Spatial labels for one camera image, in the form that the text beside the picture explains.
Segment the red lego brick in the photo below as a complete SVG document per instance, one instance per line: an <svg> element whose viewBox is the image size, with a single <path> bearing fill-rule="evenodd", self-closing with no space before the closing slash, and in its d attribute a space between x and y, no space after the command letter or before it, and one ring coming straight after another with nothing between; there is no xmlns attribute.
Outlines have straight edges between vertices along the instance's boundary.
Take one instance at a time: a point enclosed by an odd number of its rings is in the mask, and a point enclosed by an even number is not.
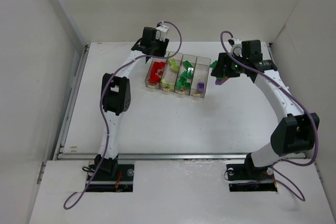
<svg viewBox="0 0 336 224"><path fill-rule="evenodd" d="M164 68L165 68L164 61L155 61L153 63L153 66L151 67L150 70L150 77L149 77L150 84L157 84L161 81Z"/></svg>

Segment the light green square lego brick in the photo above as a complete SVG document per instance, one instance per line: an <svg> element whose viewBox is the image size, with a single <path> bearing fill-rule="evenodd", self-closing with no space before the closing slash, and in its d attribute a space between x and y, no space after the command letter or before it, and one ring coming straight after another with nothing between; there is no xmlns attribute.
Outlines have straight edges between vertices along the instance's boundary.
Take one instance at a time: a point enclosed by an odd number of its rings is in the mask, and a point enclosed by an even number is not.
<svg viewBox="0 0 336 224"><path fill-rule="evenodd" d="M174 84L168 83L166 79L163 79L161 84L162 84L163 89L173 89L174 88Z"/></svg>

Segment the dark green lego cluster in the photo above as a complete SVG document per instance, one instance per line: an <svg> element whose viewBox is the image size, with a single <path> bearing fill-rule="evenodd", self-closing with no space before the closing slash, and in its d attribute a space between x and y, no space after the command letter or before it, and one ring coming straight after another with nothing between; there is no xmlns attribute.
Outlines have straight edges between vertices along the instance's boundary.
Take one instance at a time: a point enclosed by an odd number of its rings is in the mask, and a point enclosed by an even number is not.
<svg viewBox="0 0 336 224"><path fill-rule="evenodd" d="M186 77L180 76L178 81L176 82L176 86L178 88L186 88L189 89L191 87L191 83L188 82L188 79Z"/></svg>

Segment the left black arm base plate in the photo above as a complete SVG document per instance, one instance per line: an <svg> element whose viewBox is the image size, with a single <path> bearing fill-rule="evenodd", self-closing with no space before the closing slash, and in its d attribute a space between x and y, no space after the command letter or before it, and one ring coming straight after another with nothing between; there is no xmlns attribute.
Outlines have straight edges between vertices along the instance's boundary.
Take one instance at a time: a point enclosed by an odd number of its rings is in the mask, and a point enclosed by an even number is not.
<svg viewBox="0 0 336 224"><path fill-rule="evenodd" d="M108 173L98 170L86 192L131 193L133 192L134 164L119 164L117 171Z"/></svg>

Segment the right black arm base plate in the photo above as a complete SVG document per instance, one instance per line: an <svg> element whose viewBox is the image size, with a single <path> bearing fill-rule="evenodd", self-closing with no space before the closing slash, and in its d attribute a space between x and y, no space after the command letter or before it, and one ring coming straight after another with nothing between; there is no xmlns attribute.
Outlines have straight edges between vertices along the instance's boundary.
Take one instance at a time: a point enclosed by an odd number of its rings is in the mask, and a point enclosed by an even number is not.
<svg viewBox="0 0 336 224"><path fill-rule="evenodd" d="M245 164L228 163L225 171L230 192L277 192L274 170L271 166L248 172Z"/></svg>

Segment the green 2x4 lego brick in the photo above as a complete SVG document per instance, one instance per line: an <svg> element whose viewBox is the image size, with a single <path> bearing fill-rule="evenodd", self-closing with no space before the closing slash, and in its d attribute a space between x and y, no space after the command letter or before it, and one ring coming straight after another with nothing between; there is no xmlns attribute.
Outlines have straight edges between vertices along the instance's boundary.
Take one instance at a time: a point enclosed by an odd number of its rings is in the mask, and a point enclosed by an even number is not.
<svg viewBox="0 0 336 224"><path fill-rule="evenodd" d="M186 77L191 79L191 78L193 78L193 75L194 75L194 68L189 67L186 71Z"/></svg>

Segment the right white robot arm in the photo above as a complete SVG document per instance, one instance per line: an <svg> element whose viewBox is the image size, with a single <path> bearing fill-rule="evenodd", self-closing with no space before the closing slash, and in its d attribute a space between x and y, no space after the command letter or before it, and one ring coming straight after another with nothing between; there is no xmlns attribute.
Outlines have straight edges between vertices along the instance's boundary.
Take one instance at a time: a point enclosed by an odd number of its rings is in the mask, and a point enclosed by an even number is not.
<svg viewBox="0 0 336 224"><path fill-rule="evenodd" d="M278 120L268 144L247 154L244 163L227 165L228 179L264 180L271 176L272 165L289 154L318 151L320 119L293 97L275 63L263 59L260 40L242 41L233 37L228 43L231 49L225 48L211 64L216 84L245 74L264 94Z"/></svg>

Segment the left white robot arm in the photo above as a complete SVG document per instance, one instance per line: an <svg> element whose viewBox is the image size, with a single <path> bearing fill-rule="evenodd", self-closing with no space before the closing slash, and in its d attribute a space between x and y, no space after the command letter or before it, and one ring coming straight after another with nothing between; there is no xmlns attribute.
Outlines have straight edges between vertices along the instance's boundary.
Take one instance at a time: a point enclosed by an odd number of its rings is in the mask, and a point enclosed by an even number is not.
<svg viewBox="0 0 336 224"><path fill-rule="evenodd" d="M102 77L100 112L106 129L101 146L94 159L98 175L114 177L118 174L118 131L123 113L131 104L130 79L144 67L151 56L163 58L169 40L169 28L163 24L144 27L142 37L131 48L125 62L114 73Z"/></svg>

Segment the purple green flower lego figure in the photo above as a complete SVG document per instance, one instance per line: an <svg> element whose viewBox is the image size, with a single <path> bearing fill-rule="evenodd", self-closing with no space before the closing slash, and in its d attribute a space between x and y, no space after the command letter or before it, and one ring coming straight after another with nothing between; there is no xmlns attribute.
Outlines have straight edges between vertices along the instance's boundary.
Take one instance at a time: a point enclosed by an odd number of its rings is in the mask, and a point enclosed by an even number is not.
<svg viewBox="0 0 336 224"><path fill-rule="evenodd" d="M211 63L210 68L212 69L211 76L216 78L216 85L222 85L228 80L228 76L225 75L225 66L223 64L218 63L216 60Z"/></svg>

